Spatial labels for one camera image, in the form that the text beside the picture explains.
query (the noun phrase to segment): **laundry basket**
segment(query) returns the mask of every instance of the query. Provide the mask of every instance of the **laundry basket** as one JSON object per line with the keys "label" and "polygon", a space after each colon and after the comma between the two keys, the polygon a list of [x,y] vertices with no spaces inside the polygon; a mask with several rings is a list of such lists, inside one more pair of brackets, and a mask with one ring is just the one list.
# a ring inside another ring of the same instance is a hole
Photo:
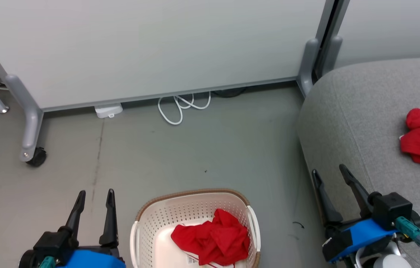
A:
{"label": "laundry basket", "polygon": [[248,228],[248,258],[235,268],[256,268],[260,260],[260,229],[248,200],[230,189],[206,189],[165,195],[147,202],[139,211],[130,233],[130,256],[134,268],[195,268],[198,261],[172,240],[178,224],[211,221],[217,208],[230,212]]}

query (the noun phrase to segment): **gray fabric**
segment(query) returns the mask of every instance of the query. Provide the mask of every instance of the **gray fabric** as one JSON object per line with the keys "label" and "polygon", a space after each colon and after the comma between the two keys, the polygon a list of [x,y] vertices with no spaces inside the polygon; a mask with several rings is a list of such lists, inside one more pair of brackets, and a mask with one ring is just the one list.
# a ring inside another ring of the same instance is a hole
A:
{"label": "gray fabric", "polygon": [[[420,214],[420,164],[400,152],[405,117],[420,108],[420,59],[378,61],[331,71],[304,101],[298,134],[309,170],[317,169],[344,219],[359,208],[344,183],[344,163],[367,191],[398,192]],[[403,245],[420,267],[420,248]]]}

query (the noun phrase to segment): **concrete floor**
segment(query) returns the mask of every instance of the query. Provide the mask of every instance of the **concrete floor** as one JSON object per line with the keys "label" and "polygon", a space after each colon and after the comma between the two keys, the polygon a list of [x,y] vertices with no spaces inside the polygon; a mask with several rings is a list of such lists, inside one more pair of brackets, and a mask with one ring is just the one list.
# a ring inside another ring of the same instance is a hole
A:
{"label": "concrete floor", "polygon": [[[145,202],[219,187],[250,200],[261,230],[260,267],[326,266],[295,131],[303,99],[294,84],[212,98],[203,111],[185,110],[178,127],[162,119],[157,100],[130,103],[113,119],[99,119],[92,108],[51,113],[39,140],[48,159],[39,168],[18,160],[24,114],[9,93],[0,97],[11,107],[0,114],[0,267],[17,267],[44,231],[65,224],[80,190],[87,196],[78,238],[98,244],[109,188],[116,192],[120,253],[131,267],[130,230]],[[173,102],[162,107],[178,119]]]}

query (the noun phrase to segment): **green connector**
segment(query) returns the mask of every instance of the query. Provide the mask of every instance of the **green connector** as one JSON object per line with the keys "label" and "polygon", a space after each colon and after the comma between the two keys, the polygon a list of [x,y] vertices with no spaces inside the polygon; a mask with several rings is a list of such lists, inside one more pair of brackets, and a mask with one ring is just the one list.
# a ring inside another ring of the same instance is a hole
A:
{"label": "green connector", "polygon": [[395,228],[413,240],[416,240],[417,236],[420,234],[420,228],[415,226],[405,217],[398,217],[395,220]]}
{"label": "green connector", "polygon": [[56,267],[56,261],[55,258],[51,256],[47,256],[43,262],[39,265],[39,268],[55,268]]}

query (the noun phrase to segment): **white partition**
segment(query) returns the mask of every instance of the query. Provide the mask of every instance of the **white partition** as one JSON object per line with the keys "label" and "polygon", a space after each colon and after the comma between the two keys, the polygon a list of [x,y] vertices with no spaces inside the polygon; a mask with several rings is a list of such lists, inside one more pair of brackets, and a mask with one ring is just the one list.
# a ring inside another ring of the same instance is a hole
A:
{"label": "white partition", "polygon": [[335,68],[420,57],[420,0],[350,0]]}
{"label": "white partition", "polygon": [[0,0],[0,63],[47,111],[293,80],[325,0]]}

